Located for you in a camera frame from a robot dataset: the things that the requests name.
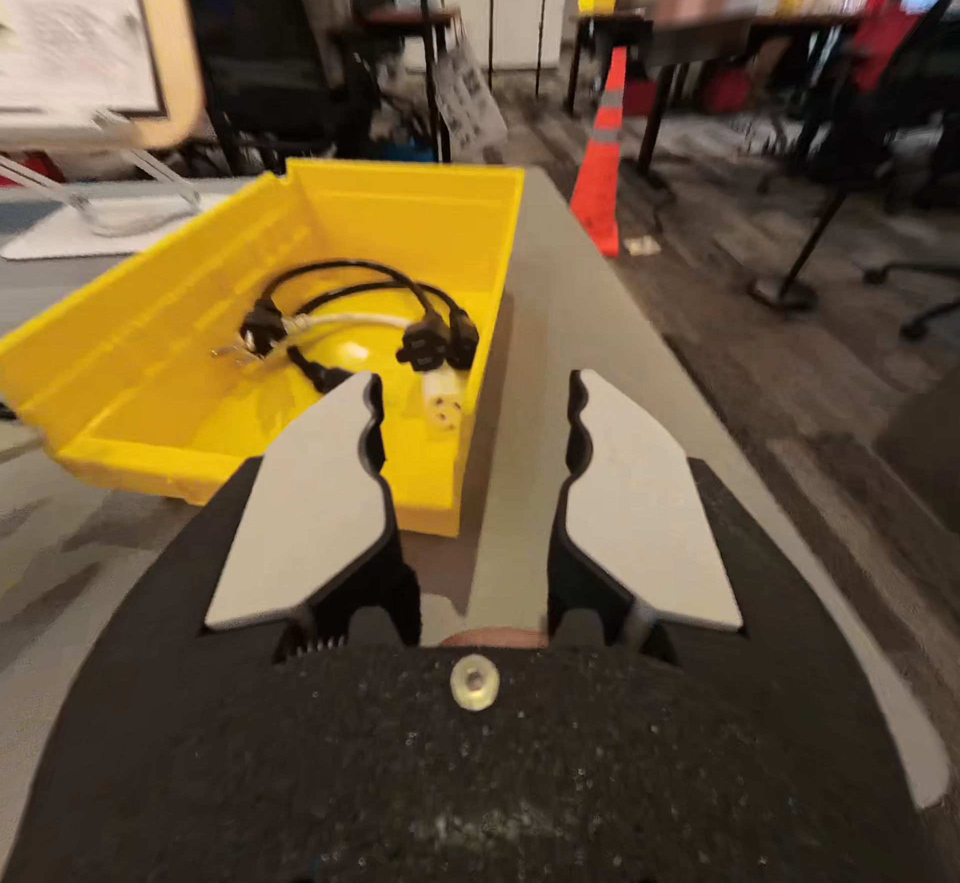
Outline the wooden framed instruction board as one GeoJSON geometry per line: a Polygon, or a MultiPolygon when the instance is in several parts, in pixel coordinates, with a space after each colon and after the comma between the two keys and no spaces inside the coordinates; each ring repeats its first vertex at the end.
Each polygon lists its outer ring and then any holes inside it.
{"type": "Polygon", "coordinates": [[[188,0],[1,0],[4,152],[169,149],[204,101],[188,0]]]}

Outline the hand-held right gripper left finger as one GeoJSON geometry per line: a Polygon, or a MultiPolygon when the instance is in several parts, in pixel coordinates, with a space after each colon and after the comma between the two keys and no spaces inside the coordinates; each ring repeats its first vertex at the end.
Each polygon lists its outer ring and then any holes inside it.
{"type": "Polygon", "coordinates": [[[418,579],[388,481],[383,386],[357,373],[296,417],[260,457],[203,619],[224,634],[280,626],[282,650],[350,642],[357,618],[418,647],[418,579]]]}

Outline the yellow plastic bin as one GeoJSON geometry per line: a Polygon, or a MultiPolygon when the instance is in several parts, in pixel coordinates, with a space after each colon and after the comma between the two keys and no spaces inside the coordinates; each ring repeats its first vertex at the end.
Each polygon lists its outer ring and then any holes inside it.
{"type": "Polygon", "coordinates": [[[2,399],[81,481],[201,506],[375,373],[398,525],[454,538],[523,184],[296,160],[3,337],[2,399]]]}

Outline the small dark table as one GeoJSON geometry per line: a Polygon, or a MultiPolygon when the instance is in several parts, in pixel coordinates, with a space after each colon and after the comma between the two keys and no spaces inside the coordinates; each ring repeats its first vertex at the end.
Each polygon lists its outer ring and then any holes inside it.
{"type": "Polygon", "coordinates": [[[438,103],[437,64],[448,53],[448,31],[461,18],[458,6],[444,6],[426,11],[380,7],[356,22],[361,33],[382,39],[415,39],[423,43],[425,60],[425,92],[430,133],[434,140],[435,159],[451,162],[450,132],[438,103]]]}

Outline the white printed marker sheet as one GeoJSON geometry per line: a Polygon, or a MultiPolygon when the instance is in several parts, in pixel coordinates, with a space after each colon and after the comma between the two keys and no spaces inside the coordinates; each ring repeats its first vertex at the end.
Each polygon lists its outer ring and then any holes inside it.
{"type": "Polygon", "coordinates": [[[454,161],[479,159],[486,149],[506,143],[506,121],[467,37],[438,57],[434,82],[454,161]]]}

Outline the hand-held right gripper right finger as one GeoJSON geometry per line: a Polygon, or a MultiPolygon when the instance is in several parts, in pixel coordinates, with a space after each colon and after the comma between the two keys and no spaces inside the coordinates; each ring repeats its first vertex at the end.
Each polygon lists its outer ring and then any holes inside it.
{"type": "Polygon", "coordinates": [[[678,624],[737,634],[735,591],[684,447],[592,369],[570,373],[567,477],[547,559],[547,628],[593,613],[602,645],[678,624]]]}

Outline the black stand pole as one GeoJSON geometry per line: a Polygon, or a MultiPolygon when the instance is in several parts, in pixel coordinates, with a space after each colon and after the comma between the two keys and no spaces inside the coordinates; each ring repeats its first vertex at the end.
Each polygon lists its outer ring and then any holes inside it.
{"type": "Polygon", "coordinates": [[[747,292],[756,302],[785,314],[815,307],[816,290],[801,273],[849,196],[893,191],[896,133],[940,120],[941,135],[915,205],[936,205],[945,184],[958,179],[958,27],[958,0],[937,0],[922,14],[910,13],[893,44],[847,44],[823,70],[824,84],[814,88],[818,97],[805,113],[792,162],[829,193],[786,273],[750,282],[747,292]]]}

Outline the dark wooden table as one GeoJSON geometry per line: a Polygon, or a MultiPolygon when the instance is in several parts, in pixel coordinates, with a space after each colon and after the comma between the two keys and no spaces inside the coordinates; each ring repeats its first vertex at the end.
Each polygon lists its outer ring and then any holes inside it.
{"type": "Polygon", "coordinates": [[[721,63],[748,54],[757,34],[766,34],[750,60],[739,67],[745,90],[735,111],[759,109],[768,96],[777,66],[791,48],[803,38],[818,37],[815,53],[825,47],[827,35],[834,30],[849,30],[861,21],[858,15],[814,13],[806,15],[726,15],[696,17],[678,24],[667,24],[645,16],[640,10],[615,10],[610,13],[581,15],[576,20],[574,42],[563,100],[565,113],[574,116],[580,77],[582,50],[589,35],[596,42],[605,40],[613,47],[636,49],[643,65],[657,69],[654,96],[646,118],[641,147],[635,163],[637,175],[650,188],[672,195],[673,190],[653,168],[654,152],[671,98],[680,96],[690,66],[702,62],[704,81],[699,84],[702,98],[716,90],[721,63]]]}

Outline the black office chair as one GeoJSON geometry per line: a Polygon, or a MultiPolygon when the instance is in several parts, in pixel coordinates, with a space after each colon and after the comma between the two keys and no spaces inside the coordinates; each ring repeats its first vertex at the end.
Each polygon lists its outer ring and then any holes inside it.
{"type": "Polygon", "coordinates": [[[290,157],[366,157],[373,86],[333,83],[303,0],[189,4],[206,115],[232,175],[247,151],[280,174],[290,157]]]}

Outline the red chair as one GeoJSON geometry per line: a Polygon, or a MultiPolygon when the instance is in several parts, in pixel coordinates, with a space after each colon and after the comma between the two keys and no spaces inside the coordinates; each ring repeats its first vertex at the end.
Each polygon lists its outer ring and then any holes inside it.
{"type": "Polygon", "coordinates": [[[848,80],[856,94],[873,91],[894,55],[923,16],[905,0],[867,0],[851,41],[848,80]]]}

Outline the black chair base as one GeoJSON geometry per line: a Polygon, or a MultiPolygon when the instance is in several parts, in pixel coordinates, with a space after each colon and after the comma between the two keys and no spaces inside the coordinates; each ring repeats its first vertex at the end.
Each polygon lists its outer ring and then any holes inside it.
{"type": "MultiPolygon", "coordinates": [[[[866,286],[879,287],[891,276],[923,277],[959,283],[958,263],[917,263],[894,261],[866,268],[861,282],[866,286]]],[[[903,340],[917,343],[929,332],[930,325],[942,318],[954,316],[959,312],[959,296],[952,301],[935,304],[921,313],[911,316],[899,326],[898,335],[903,340]]]]}

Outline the orange traffic cone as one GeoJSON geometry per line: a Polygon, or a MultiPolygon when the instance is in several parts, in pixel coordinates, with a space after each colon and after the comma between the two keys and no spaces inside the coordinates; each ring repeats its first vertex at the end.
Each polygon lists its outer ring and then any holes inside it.
{"type": "Polygon", "coordinates": [[[617,257],[620,246],[617,194],[626,68],[627,49],[614,48],[569,202],[570,212],[604,257],[617,257]]]}

